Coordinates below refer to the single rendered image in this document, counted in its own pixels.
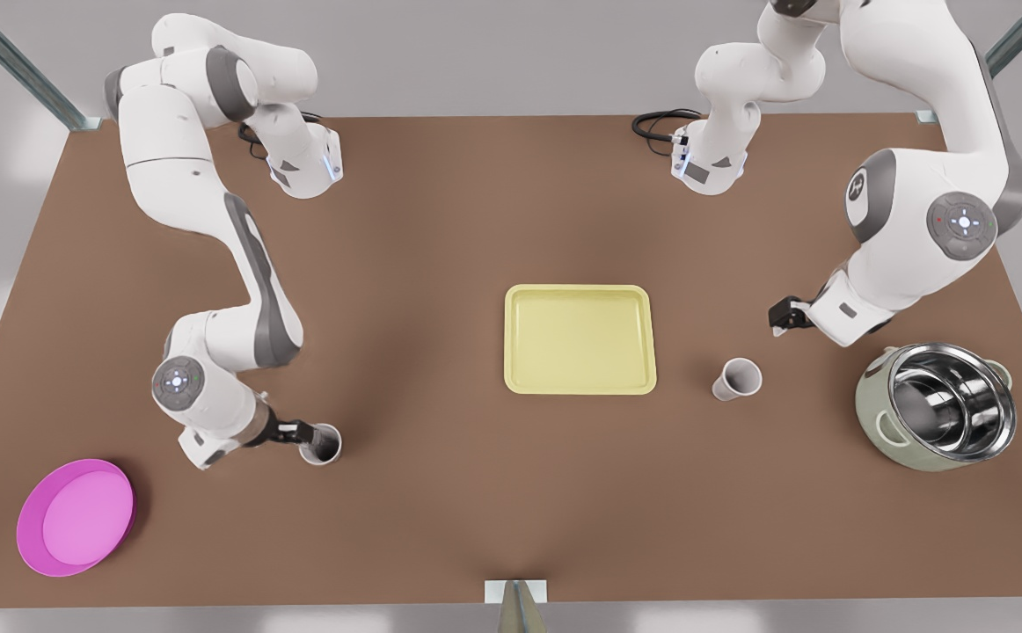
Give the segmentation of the pink round plate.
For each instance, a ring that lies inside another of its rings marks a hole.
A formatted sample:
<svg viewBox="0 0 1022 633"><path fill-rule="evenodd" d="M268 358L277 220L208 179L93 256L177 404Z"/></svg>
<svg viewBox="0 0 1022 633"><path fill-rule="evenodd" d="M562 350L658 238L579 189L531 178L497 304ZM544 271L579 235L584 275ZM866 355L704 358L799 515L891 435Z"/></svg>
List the pink round plate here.
<svg viewBox="0 0 1022 633"><path fill-rule="evenodd" d="M43 477L25 500L16 544L25 564L69 577L100 564L128 537L136 516L128 476L112 462L82 458Z"/></svg>

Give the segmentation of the silver frame post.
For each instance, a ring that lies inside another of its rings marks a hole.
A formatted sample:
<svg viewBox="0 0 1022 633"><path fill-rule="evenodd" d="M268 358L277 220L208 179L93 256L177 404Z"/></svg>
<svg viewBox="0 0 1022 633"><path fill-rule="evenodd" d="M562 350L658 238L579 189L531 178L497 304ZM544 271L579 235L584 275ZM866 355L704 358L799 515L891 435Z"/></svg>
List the silver frame post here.
<svg viewBox="0 0 1022 633"><path fill-rule="evenodd" d="M490 579L484 582L485 603L500 604L496 633L548 633L539 602L548 601L544 579Z"/></svg>
<svg viewBox="0 0 1022 633"><path fill-rule="evenodd" d="M1005 31L984 54L989 79L995 79L1002 71L1013 64L1022 54L1022 0L946 0L950 7L961 5L965 13L977 15L985 21L996 21L1000 11L1017 9L1015 20L1006 25Z"/></svg>
<svg viewBox="0 0 1022 633"><path fill-rule="evenodd" d="M102 119L85 116L33 64L27 56L0 31L0 65L15 77L38 103L53 114L71 132L97 131Z"/></svg>

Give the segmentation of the green steel-lined pot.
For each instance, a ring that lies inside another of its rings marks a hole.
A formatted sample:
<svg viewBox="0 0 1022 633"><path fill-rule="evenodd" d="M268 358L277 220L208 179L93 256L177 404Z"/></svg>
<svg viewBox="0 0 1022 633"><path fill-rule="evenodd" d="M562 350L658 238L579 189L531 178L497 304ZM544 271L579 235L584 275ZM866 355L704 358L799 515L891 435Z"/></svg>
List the green steel-lined pot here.
<svg viewBox="0 0 1022 633"><path fill-rule="evenodd" d="M1017 431L1012 376L945 342L888 347L860 376L860 427L884 456L922 472L982 463Z"/></svg>

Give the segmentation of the white IKEA cup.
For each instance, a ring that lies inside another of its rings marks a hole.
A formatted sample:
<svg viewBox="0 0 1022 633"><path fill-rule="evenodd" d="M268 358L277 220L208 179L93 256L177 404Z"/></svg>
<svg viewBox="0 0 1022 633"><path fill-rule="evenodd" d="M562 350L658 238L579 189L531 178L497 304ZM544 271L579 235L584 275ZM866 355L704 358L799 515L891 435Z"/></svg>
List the white IKEA cup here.
<svg viewBox="0 0 1022 633"><path fill-rule="evenodd" d="M721 368L719 377L713 381L712 395L727 402L739 397L753 396L763 385L761 369L748 358L732 358Z"/></svg>
<svg viewBox="0 0 1022 633"><path fill-rule="evenodd" d="M338 460L342 449L339 429L327 424L297 426L297 446L301 458L311 465L322 466Z"/></svg>

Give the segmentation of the yellow rectangular tray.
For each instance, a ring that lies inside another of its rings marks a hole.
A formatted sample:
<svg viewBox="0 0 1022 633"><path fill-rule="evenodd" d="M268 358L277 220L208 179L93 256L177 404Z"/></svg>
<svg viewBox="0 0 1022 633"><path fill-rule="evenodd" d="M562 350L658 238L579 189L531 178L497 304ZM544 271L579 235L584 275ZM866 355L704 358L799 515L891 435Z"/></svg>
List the yellow rectangular tray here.
<svg viewBox="0 0 1022 633"><path fill-rule="evenodd" d="M512 286L503 347L518 394L644 396L657 383L651 302L636 285Z"/></svg>

